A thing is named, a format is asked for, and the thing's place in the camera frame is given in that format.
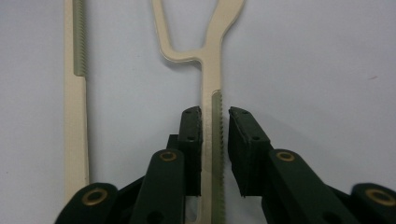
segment white surface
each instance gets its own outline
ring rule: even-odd
[[[177,49],[201,46],[212,1],[164,1]],[[122,188],[199,104],[197,64],[159,52],[150,1],[87,3],[92,181]],[[253,113],[275,147],[329,185],[396,189],[396,3],[247,0],[223,41],[223,107]],[[63,1],[0,3],[0,223],[63,208]],[[227,223],[262,223],[226,163]]]

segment forked plastic part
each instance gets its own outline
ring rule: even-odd
[[[224,223],[222,125],[221,125],[221,42],[237,19],[245,0],[219,0],[206,30],[205,44],[200,49],[173,49],[163,0],[152,0],[161,53],[169,61],[183,63],[198,61],[202,66],[203,150],[201,195],[194,223]]]

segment serrated edge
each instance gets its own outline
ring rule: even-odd
[[[212,223],[225,223],[222,95],[212,95]]]
[[[73,0],[74,74],[78,77],[85,77],[87,74],[84,15],[84,1]]]

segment screw hole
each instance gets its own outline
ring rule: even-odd
[[[107,191],[105,189],[92,189],[84,194],[82,197],[82,203],[87,206],[93,206],[101,203],[107,197]]]
[[[395,198],[381,189],[367,189],[365,193],[367,197],[376,203],[389,207],[396,205]]]
[[[163,214],[158,211],[151,212],[148,214],[146,221],[148,224],[159,224],[163,221]]]
[[[341,218],[339,216],[337,216],[334,213],[331,212],[325,212],[323,213],[323,219],[330,224],[341,224],[343,223],[343,221],[341,220]]]

